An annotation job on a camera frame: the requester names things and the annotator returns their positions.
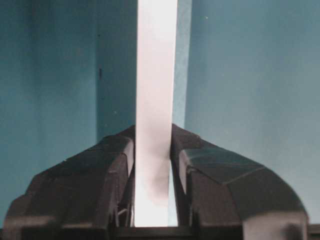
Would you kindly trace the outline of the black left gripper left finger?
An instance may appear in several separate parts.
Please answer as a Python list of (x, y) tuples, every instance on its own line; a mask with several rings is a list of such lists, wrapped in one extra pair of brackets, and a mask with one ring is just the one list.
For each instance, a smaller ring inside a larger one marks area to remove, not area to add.
[(5, 240), (108, 240), (134, 163), (135, 127), (33, 177), (12, 201)]

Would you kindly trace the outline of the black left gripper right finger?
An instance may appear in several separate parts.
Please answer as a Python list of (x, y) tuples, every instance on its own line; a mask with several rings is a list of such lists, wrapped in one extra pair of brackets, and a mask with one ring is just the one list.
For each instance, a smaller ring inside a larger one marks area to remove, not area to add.
[(266, 166), (176, 125), (170, 157), (178, 224), (202, 240), (305, 240), (308, 214)]

